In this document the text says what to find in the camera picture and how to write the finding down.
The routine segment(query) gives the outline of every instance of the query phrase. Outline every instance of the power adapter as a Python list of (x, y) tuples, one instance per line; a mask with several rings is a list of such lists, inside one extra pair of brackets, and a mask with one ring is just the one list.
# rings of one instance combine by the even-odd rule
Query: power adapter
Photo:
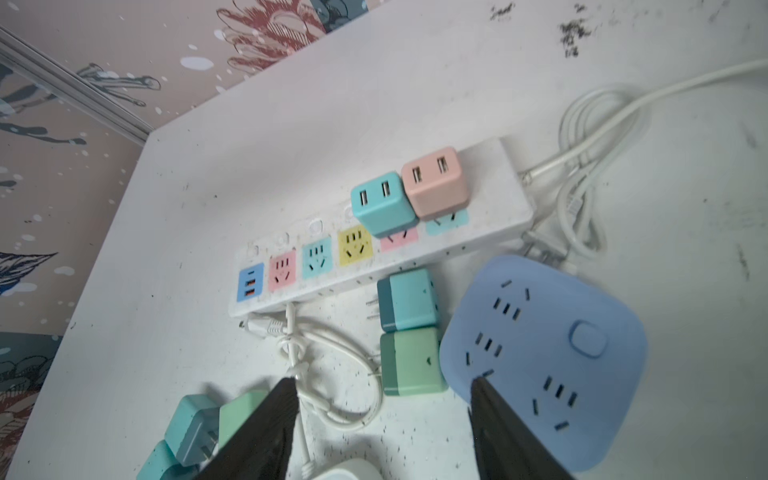
[(402, 183), (413, 210), (425, 222), (452, 214), (469, 204), (467, 180), (453, 147), (405, 164)]
[(176, 407), (165, 442), (188, 467), (209, 460), (219, 440), (219, 406), (206, 395), (187, 395)]
[(385, 333), (379, 343), (385, 395), (421, 395), (448, 388), (440, 373), (435, 327)]
[(181, 466), (165, 440), (160, 440), (139, 470), (136, 480), (192, 480), (195, 475), (197, 465)]
[(467, 403), (484, 376), (569, 471), (607, 454), (647, 356), (643, 324), (575, 277), (517, 256), (492, 259), (445, 332), (440, 365)]
[(222, 405), (219, 409), (219, 450), (230, 441), (232, 435), (243, 426), (248, 417), (259, 408), (269, 390), (252, 390)]
[(408, 230), (419, 222), (395, 172), (353, 188), (352, 212), (376, 238)]
[(379, 317), (387, 333), (438, 324), (435, 284), (429, 270), (397, 273), (376, 283)]

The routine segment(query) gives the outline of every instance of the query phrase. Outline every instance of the white power strip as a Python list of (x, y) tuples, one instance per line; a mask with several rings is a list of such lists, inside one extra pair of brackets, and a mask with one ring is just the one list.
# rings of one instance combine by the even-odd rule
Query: white power strip
[(517, 237), (535, 209), (497, 138), (458, 153), (469, 206), (378, 240), (362, 228), (346, 199), (282, 232), (249, 240), (238, 252), (231, 316), (283, 310), (376, 282), (399, 271)]

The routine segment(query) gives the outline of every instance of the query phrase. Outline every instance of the power switch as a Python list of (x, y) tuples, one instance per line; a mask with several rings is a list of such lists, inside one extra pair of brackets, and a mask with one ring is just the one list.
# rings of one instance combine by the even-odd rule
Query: power switch
[(576, 320), (568, 335), (571, 346), (581, 355), (591, 359), (600, 358), (608, 345), (608, 337), (593, 323)]

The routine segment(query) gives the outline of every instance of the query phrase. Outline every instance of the wall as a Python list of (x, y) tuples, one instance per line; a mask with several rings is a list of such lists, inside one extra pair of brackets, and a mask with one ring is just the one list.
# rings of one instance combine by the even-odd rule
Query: wall
[(160, 127), (368, 7), (364, 0), (13, 0), (0, 4), (0, 24)]
[(0, 64), (0, 478), (140, 153)]

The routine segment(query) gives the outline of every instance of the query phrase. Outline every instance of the pink usb charger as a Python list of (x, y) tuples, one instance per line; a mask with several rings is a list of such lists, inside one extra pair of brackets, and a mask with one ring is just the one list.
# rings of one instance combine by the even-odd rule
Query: pink usb charger
[(408, 162), (402, 184), (416, 215), (423, 221), (456, 212), (469, 204), (469, 189), (456, 149), (445, 147)]

